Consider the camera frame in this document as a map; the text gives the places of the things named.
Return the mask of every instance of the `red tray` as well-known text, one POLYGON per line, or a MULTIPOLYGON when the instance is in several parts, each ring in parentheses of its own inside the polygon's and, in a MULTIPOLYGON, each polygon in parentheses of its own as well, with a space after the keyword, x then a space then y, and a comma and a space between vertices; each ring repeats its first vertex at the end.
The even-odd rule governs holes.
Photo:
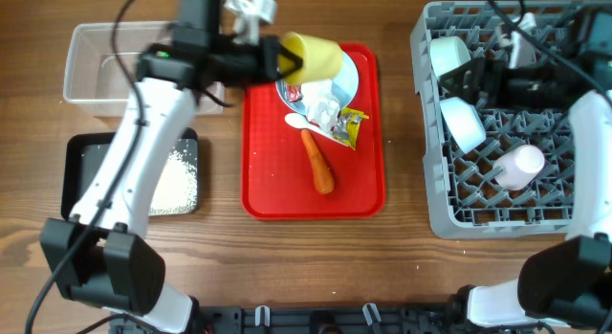
POLYGON ((299 130, 285 123, 292 112, 274 84, 248 90, 242 121, 241 201, 257 219, 364 218, 384 205, 383 141, 376 57, 364 45, 340 47, 357 66, 360 86, 349 107, 370 117, 361 122, 357 149, 313 133, 332 170, 336 186, 327 195, 315 190, 313 172, 299 130))

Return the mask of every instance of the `yellow cup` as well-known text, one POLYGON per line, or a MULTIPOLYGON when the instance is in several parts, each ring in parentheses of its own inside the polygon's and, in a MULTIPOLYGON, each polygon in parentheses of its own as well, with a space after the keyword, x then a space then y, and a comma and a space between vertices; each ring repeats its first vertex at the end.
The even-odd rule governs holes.
MULTIPOLYGON (((342 49, 334 41, 299 33, 287 33, 281 44, 303 60, 301 69, 284 78, 289 85, 333 78, 342 68, 342 49)), ((294 66, 287 57, 278 57, 281 73, 291 70, 294 66)))

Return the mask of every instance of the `cable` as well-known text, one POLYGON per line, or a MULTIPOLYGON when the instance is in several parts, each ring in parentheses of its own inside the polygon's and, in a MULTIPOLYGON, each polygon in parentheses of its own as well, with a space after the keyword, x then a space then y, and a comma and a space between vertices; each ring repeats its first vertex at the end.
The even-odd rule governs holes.
POLYGON ((143 321, 141 321, 141 320, 139 320, 139 319, 137 319, 134 316, 131 316, 129 314, 113 314, 113 315, 107 316, 107 317, 99 320, 98 322, 96 322, 94 324, 91 324, 91 325, 85 327, 84 329, 79 330, 76 334, 87 334, 87 333, 90 333, 90 332, 92 332, 93 330, 95 330, 96 328, 100 327, 101 325, 103 325, 105 323, 109 323, 109 322, 111 322, 113 320, 119 320, 119 319, 123 319, 123 323, 126 323, 128 321, 132 322, 135 325, 137 325, 139 327, 142 327, 144 329, 147 329, 147 330, 149 330, 149 331, 151 331, 151 332, 153 332, 155 334, 172 334, 172 333, 169 333, 169 332, 164 332, 164 331, 162 331, 162 330, 160 330, 160 329, 158 329, 158 328, 156 328, 156 327, 154 327, 154 326, 152 326, 152 325, 150 325, 148 323, 145 323, 145 322, 143 322, 143 321))
MULTIPOLYGON (((508 25, 511 29, 513 29, 517 33, 520 33, 520 35, 525 40, 527 40, 529 43, 531 43, 536 49, 540 50, 547 57, 553 59, 554 61, 556 61, 557 63, 559 63, 559 64, 561 64, 561 65, 563 65, 565 67, 567 67, 568 69, 574 71, 576 74, 578 74, 584 80, 586 80, 598 93, 600 93, 603 96, 605 101, 612 107, 612 100, 609 97, 607 97, 607 95, 605 93, 605 89, 596 80, 594 80, 586 72, 582 71, 580 69, 580 67, 577 66, 575 63, 573 63, 572 61, 566 59, 563 56, 558 55, 555 52, 550 51, 548 49, 548 47, 546 47, 546 45, 544 45, 543 43, 538 41, 535 37, 529 35, 525 31, 523 31, 522 29, 518 28, 518 26, 508 17, 508 15, 506 15, 506 13, 504 13, 499 8, 499 6, 497 6, 497 3, 495 3, 495 0, 487 0, 487 2, 489 3, 489 5, 491 5, 491 8, 495 11, 495 13, 497 13, 499 18, 501 18, 501 20, 504 21, 504 23, 506 25, 508 25)), ((566 116, 567 116, 567 112, 563 115, 562 119, 565 119, 566 116)), ((557 121, 557 123, 553 126, 553 128, 548 132, 548 135, 554 134, 555 131, 559 128, 561 122, 562 122, 562 120, 557 121)))
POLYGON ((527 13, 527 7, 525 6, 525 0, 517 0, 518 5, 520 5, 520 18, 516 22, 516 26, 520 26, 520 23, 523 21, 523 17, 525 17, 525 13, 527 13))
POLYGON ((488 334, 488 333, 497 333, 505 330, 521 330, 521 329, 537 329, 542 330, 546 329, 549 334, 555 334, 555 330, 547 323, 542 321, 537 323, 529 323, 529 324, 517 324, 517 325, 497 325, 489 328, 484 328, 483 330, 478 331, 478 334, 488 334))
POLYGON ((57 263, 57 266, 55 267, 51 276, 49 277, 49 279, 47 279, 47 282, 45 282, 44 286, 41 288, 40 292, 38 293, 38 296, 36 296, 36 299, 34 300, 33 305, 32 305, 32 309, 30 310, 30 313, 28 314, 28 319, 26 320, 25 334, 32 333, 34 319, 36 318, 36 314, 38 313, 38 310, 40 310, 40 306, 42 305, 42 302, 45 300, 45 297, 47 297, 49 290, 51 290, 54 283, 57 281, 57 278, 59 277, 64 267, 66 266, 66 263, 68 263, 68 261, 73 259, 73 257, 77 254, 77 251, 80 249, 80 247, 83 245, 85 240, 89 237, 90 233, 94 230, 94 228, 96 227, 96 225, 102 218, 104 211, 106 210, 106 208, 111 202, 111 199, 115 193, 115 189, 119 185, 121 176, 127 170, 129 161, 132 159, 132 155, 136 151, 136 145, 138 144, 138 141, 142 133, 142 123, 144 122, 144 102, 142 100, 142 95, 139 89, 137 88, 135 81, 132 79, 130 74, 127 72, 127 69, 125 68, 125 65, 123 64, 123 61, 121 60, 121 57, 119 53, 117 52, 117 28, 118 28, 118 25, 121 19, 123 18, 123 15, 125 14, 127 9, 132 5, 134 1, 135 0, 127 0, 125 4, 123 4, 123 7, 121 8, 120 13, 117 16, 117 19, 115 20, 115 25, 113 26, 113 33, 111 35, 111 47, 113 50, 113 54, 115 55, 115 58, 117 59, 117 63, 121 67, 123 75, 127 78, 128 82, 130 83, 132 87, 132 90, 134 90, 134 93, 136 94, 136 99, 138 102, 138 110, 139 110, 139 118, 136 124, 136 132, 134 133, 134 138, 132 139, 132 142, 130 144, 130 147, 127 150, 127 153, 125 154, 125 158, 121 162, 119 170, 117 171, 115 178, 111 182, 108 188, 108 191, 106 191, 106 194, 104 195, 102 201, 100 202, 98 206, 98 210, 94 214, 91 222, 89 223, 89 225, 87 225, 83 233, 78 236, 78 238, 75 240, 75 242, 70 247, 68 252, 66 252, 64 257, 59 261, 59 263, 57 263))
POLYGON ((608 330, 608 328, 610 327, 610 324, 612 324, 612 307, 610 308, 610 310, 608 310, 608 314, 605 315, 605 319, 603 319, 603 323, 597 330, 597 334, 605 333, 605 331, 608 330))
POLYGON ((212 93, 210 93, 210 91, 208 89, 202 90, 202 93, 204 95, 208 96, 213 102, 217 103, 218 105, 221 105, 224 108, 232 108, 233 107, 233 105, 225 103, 222 100, 219 100, 219 98, 217 98, 216 96, 212 95, 212 93))

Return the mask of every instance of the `dish rack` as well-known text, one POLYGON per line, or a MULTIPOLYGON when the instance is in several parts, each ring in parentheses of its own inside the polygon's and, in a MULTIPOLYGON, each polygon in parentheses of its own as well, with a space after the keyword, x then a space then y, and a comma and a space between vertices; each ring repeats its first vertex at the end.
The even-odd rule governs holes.
MULTIPOLYGON (((553 51, 565 38, 563 22, 585 7, 612 5, 611 0, 527 1, 537 28, 532 35, 553 51)), ((498 2, 511 18, 518 17, 517 2, 498 2)), ((431 229, 442 238, 510 238, 527 234, 566 233, 574 204, 574 147, 567 121, 557 132, 544 136, 562 113, 488 109, 476 105, 487 131, 486 141, 464 154, 452 139, 440 112, 445 91, 432 74, 429 44, 432 39, 459 36, 472 58, 508 61, 496 44, 494 28, 501 22, 487 2, 432 2, 425 6, 410 35, 415 90, 421 95, 426 131, 423 166, 431 229), (514 148, 533 144, 547 160, 546 167, 525 189, 511 191, 493 178, 493 162, 514 148)), ((536 52, 537 64, 548 57, 536 52)))

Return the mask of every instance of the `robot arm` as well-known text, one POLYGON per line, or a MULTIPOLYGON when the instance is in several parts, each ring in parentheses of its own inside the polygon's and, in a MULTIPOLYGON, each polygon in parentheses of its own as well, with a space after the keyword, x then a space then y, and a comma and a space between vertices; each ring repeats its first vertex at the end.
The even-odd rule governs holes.
MULTIPOLYGON (((144 107, 141 136, 110 206, 56 280, 65 299, 130 314, 166 333, 203 332, 198 301, 164 282, 164 260, 143 240, 154 190, 172 146, 196 115, 199 97, 214 81, 248 86, 276 81, 301 67, 301 58, 284 49, 276 36, 254 38, 252 25, 246 45, 238 46, 234 37, 220 34, 221 2, 180 0, 172 45, 153 44, 141 54, 136 82, 144 107), (277 71, 279 55, 295 63, 284 75, 277 71)), ((273 0, 255 3, 261 4, 265 21, 272 22, 273 0)), ((92 223, 99 199, 126 158, 138 118, 138 99, 132 92, 119 130, 70 220, 48 219, 40 243, 52 270, 92 223)))
POLYGON ((612 251, 612 108, 591 91, 570 108, 569 122, 576 142, 576 190, 567 241, 532 256, 519 279, 471 289, 466 318, 474 324, 603 322, 610 298, 592 287, 606 278, 612 251))

